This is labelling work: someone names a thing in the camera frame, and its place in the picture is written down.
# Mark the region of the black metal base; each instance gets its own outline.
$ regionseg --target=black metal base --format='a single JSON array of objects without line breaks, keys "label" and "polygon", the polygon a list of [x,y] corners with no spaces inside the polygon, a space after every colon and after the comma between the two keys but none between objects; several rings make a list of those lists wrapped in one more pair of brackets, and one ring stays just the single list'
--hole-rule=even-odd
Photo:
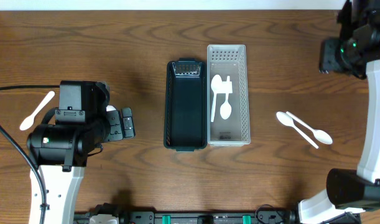
[{"label": "black metal base", "polygon": [[[98,205],[95,212],[75,214],[73,224],[89,224],[93,215],[110,214],[119,217],[119,224],[297,224],[295,212],[292,210],[268,208],[255,213],[154,213],[154,212],[123,212],[116,206],[105,203]],[[343,217],[332,224],[359,224],[361,217],[354,214],[357,222],[349,217]]]}]

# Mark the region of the spoon head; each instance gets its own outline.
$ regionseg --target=spoon head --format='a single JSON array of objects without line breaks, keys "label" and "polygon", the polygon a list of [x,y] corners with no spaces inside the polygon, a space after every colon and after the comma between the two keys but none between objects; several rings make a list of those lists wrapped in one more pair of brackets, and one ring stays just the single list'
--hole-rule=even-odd
[{"label": "spoon head", "polygon": [[20,130],[25,131],[34,124],[34,118],[32,116],[27,117],[20,125]]},{"label": "spoon head", "polygon": [[279,122],[281,122],[285,126],[293,126],[294,125],[294,120],[284,112],[277,112],[277,118]]},{"label": "spoon head", "polygon": [[221,81],[220,75],[215,75],[212,78],[212,82],[210,83],[210,88],[213,91],[216,91],[216,90],[218,90],[220,88],[220,86],[221,86],[222,83],[223,83],[223,81]]},{"label": "spoon head", "polygon": [[220,106],[220,115],[223,119],[228,119],[231,115],[231,105],[228,102],[225,102]]},{"label": "spoon head", "polygon": [[317,140],[319,140],[320,142],[322,142],[324,144],[332,144],[333,143],[331,136],[329,136],[328,133],[326,133],[322,130],[316,130],[314,133],[314,136]]}]

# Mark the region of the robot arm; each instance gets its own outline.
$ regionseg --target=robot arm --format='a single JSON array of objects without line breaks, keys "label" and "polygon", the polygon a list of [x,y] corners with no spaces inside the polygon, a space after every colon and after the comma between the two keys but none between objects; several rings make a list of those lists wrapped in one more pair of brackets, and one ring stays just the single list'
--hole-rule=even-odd
[{"label": "robot arm", "polygon": [[[62,81],[60,104],[50,110],[27,147],[46,188],[48,209],[44,223],[73,223],[76,196],[85,174],[89,152],[101,143],[133,138],[130,108],[107,110],[108,86],[100,82]],[[53,114],[55,124],[48,124]],[[39,223],[40,187],[30,173],[32,202],[29,223]]]},{"label": "robot arm", "polygon": [[298,205],[300,223],[322,223],[345,212],[380,208],[380,1],[347,1],[339,13],[339,39],[322,44],[320,71],[368,78],[368,124],[355,170],[333,169],[327,188]]}]

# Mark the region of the white plastic spoon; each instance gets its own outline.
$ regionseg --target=white plastic spoon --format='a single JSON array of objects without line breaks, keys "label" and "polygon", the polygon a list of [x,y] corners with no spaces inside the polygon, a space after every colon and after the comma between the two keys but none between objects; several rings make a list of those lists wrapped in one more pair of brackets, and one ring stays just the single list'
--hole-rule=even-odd
[{"label": "white plastic spoon", "polygon": [[221,81],[220,75],[215,75],[212,78],[212,82],[210,83],[210,88],[213,91],[213,103],[212,103],[212,110],[210,115],[210,122],[213,122],[215,120],[215,111],[216,111],[216,97],[217,97],[217,91],[220,89],[221,84],[223,81]]},{"label": "white plastic spoon", "polygon": [[223,119],[228,119],[231,115],[231,105],[228,103],[228,90],[226,90],[226,101],[220,106],[220,116]]},{"label": "white plastic spoon", "polygon": [[324,144],[332,144],[333,143],[333,140],[332,140],[331,136],[329,136],[328,133],[326,133],[326,132],[324,132],[322,130],[313,129],[312,127],[310,127],[308,124],[304,123],[304,121],[302,121],[301,119],[299,119],[298,117],[296,117],[295,115],[293,115],[289,111],[287,111],[287,114],[289,116],[291,116],[293,119],[295,119],[295,121],[299,122],[301,125],[305,126],[309,130],[311,130],[313,132],[313,134],[314,134],[314,137],[317,140],[319,140],[320,142],[322,142]]},{"label": "white plastic spoon", "polygon": [[277,112],[278,120],[285,126],[293,127],[303,138],[305,138],[312,146],[318,149],[318,145],[310,139],[302,130],[295,126],[294,120],[284,112]]},{"label": "white plastic spoon", "polygon": [[41,111],[41,109],[46,106],[46,104],[53,98],[54,91],[50,91],[45,98],[40,102],[39,106],[36,107],[35,111],[29,115],[20,125],[20,130],[25,131],[26,129],[30,128],[34,124],[35,116]]}]

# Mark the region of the white plastic basket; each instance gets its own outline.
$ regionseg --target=white plastic basket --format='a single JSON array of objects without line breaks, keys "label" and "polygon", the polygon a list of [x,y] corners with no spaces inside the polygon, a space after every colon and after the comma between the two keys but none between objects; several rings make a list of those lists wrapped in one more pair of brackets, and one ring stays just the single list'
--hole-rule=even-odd
[{"label": "white plastic basket", "polygon": [[[207,99],[208,99],[208,143],[211,146],[243,146],[251,142],[249,123],[248,78],[246,70],[245,45],[209,45],[207,48]],[[231,115],[224,120],[220,106],[224,94],[217,94],[214,122],[210,122],[213,91],[212,78],[219,74],[225,81],[227,76],[233,82],[233,93],[229,94]]]}]

